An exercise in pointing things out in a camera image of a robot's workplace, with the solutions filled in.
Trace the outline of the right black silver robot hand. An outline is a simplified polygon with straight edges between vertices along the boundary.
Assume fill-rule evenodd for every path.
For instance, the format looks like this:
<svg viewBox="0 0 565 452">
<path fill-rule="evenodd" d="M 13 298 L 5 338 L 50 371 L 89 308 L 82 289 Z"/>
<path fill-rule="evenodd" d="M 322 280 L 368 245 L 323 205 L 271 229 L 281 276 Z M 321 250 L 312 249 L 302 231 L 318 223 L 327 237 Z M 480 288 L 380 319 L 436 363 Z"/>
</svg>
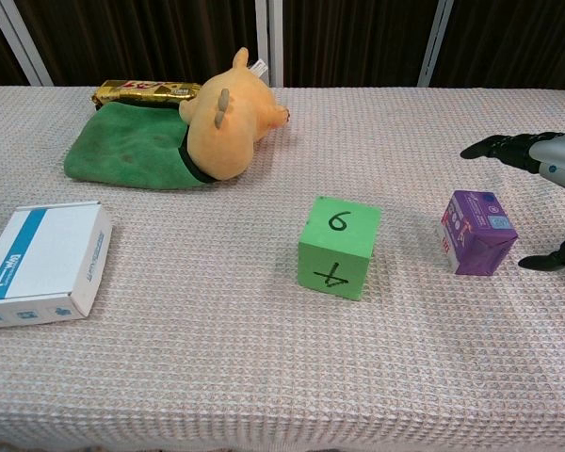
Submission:
<svg viewBox="0 0 565 452">
<path fill-rule="evenodd" d="M 463 159 L 495 158 L 505 165 L 532 174 L 565 188 L 565 133 L 543 132 L 516 136 L 493 135 L 460 152 Z M 531 255 L 519 261 L 522 268 L 556 271 L 565 267 L 565 240 L 557 250 Z"/>
</svg>

